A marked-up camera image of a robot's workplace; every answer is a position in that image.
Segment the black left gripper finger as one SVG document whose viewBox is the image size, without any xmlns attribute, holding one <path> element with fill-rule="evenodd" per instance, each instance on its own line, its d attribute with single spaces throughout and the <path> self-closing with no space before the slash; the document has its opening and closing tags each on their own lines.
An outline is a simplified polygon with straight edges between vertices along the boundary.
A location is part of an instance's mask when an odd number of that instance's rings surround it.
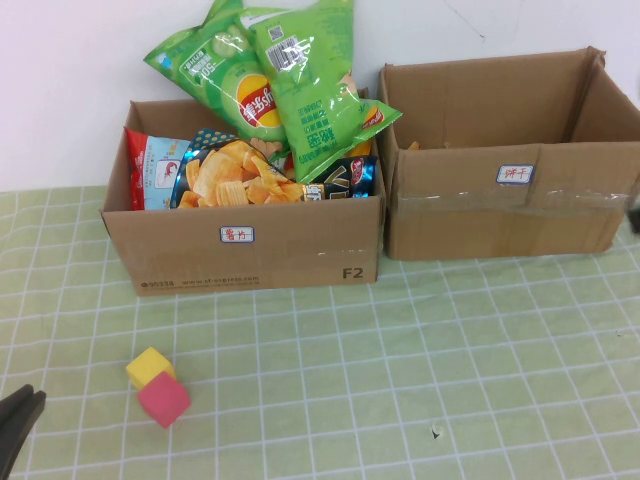
<svg viewBox="0 0 640 480">
<path fill-rule="evenodd" d="M 33 395 L 33 386 L 25 384 L 1 401 L 1 428 L 12 426 L 31 429 L 33 427 L 33 412 L 30 404 Z"/>
<path fill-rule="evenodd" d="M 44 411 L 44 391 L 15 391 L 1 401 L 1 454 L 18 451 Z"/>
</svg>

